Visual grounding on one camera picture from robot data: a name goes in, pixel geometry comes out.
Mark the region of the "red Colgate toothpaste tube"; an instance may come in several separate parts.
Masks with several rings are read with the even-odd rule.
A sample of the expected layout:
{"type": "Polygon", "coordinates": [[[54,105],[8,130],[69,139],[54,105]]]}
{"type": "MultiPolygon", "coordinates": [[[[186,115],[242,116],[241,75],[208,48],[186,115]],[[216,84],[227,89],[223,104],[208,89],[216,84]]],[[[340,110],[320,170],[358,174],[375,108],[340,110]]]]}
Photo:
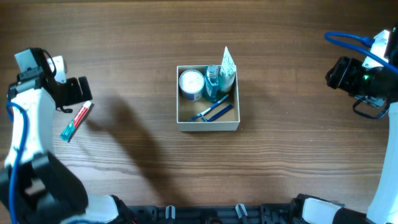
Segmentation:
{"type": "Polygon", "coordinates": [[[70,121],[68,126],[63,130],[63,132],[60,135],[60,139],[70,142],[72,136],[76,132],[78,126],[80,123],[83,121],[85,118],[86,114],[89,112],[90,108],[92,106],[91,101],[86,101],[83,106],[78,110],[77,114],[74,116],[74,118],[70,121]]]}

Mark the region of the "white cotton swab jar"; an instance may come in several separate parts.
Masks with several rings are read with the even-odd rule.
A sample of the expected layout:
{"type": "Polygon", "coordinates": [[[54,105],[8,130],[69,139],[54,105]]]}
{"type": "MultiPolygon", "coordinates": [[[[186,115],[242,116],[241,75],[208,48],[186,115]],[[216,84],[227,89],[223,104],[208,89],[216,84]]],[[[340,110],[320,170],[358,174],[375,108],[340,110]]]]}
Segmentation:
{"type": "Polygon", "coordinates": [[[205,79],[198,70],[186,70],[180,75],[178,85],[183,98],[196,101],[203,96],[205,79]]]}

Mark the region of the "blue white toothbrush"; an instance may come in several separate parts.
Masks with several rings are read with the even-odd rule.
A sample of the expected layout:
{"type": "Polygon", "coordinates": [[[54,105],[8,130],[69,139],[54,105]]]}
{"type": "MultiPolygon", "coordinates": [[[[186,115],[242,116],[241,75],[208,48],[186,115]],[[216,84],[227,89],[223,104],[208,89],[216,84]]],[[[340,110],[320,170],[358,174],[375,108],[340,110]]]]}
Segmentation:
{"type": "Polygon", "coordinates": [[[224,97],[222,97],[222,99],[218,100],[216,103],[212,104],[209,108],[207,108],[206,110],[202,111],[201,113],[196,114],[194,117],[192,117],[191,119],[188,120],[188,122],[194,122],[194,120],[196,120],[197,118],[201,118],[203,116],[205,116],[206,114],[208,114],[210,111],[212,111],[213,109],[215,109],[216,107],[218,107],[220,104],[222,104],[223,102],[225,102],[227,99],[229,98],[229,94],[225,95],[224,97]]]}

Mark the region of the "white lotion tube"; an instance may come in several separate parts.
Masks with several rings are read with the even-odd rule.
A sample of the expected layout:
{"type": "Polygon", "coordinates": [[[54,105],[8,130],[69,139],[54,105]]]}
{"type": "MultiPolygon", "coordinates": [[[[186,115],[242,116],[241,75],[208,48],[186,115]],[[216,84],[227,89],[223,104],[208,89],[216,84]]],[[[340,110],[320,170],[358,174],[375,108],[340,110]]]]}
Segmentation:
{"type": "Polygon", "coordinates": [[[227,47],[224,49],[223,59],[220,68],[219,80],[220,91],[229,92],[232,88],[237,73],[236,64],[227,47]]]}

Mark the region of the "blue disposable razor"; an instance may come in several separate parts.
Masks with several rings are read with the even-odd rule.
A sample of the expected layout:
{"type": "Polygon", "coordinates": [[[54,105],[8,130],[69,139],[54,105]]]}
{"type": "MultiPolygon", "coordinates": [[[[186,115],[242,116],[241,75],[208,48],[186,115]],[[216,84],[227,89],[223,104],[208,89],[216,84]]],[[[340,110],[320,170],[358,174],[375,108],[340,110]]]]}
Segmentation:
{"type": "Polygon", "coordinates": [[[201,117],[201,121],[205,122],[205,123],[206,122],[213,122],[213,121],[217,120],[218,118],[220,118],[221,116],[223,116],[224,114],[226,114],[231,109],[233,109],[233,105],[228,105],[225,108],[223,108],[222,110],[220,110],[219,112],[217,112],[215,115],[213,115],[209,119],[206,119],[204,116],[202,116],[201,117]]]}

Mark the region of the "blue mouthwash bottle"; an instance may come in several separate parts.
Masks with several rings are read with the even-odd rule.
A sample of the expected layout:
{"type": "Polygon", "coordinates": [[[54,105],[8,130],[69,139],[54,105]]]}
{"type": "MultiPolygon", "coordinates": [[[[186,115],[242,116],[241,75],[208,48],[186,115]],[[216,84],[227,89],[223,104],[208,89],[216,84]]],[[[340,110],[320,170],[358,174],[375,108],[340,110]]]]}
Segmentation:
{"type": "Polygon", "coordinates": [[[209,65],[205,70],[205,98],[214,103],[217,101],[217,94],[219,89],[219,69],[217,65],[209,65]]]}

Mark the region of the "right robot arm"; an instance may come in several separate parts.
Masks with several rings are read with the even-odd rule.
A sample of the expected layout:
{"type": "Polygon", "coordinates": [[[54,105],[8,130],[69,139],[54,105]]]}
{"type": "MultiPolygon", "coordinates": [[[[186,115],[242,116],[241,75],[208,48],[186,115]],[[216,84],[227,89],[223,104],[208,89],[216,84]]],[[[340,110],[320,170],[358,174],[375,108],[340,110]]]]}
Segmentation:
{"type": "Polygon", "coordinates": [[[367,119],[352,110],[352,98],[325,83],[330,58],[293,58],[287,64],[292,81],[278,140],[278,178],[237,187],[229,179],[205,202],[234,200],[284,202],[309,194],[343,202],[359,211],[371,203],[387,147],[386,119],[367,119]]]}

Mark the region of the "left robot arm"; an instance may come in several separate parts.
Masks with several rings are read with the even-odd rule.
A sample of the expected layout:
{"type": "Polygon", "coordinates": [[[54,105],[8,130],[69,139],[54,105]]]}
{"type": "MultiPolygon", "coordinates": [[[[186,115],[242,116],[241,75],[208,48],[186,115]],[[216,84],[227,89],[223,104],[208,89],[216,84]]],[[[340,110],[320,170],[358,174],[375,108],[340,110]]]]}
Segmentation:
{"type": "Polygon", "coordinates": [[[20,79],[10,84],[6,109],[12,142],[1,169],[1,202],[12,223],[117,223],[120,204],[112,195],[89,195],[55,156],[57,108],[92,99],[86,77],[20,79]]]}

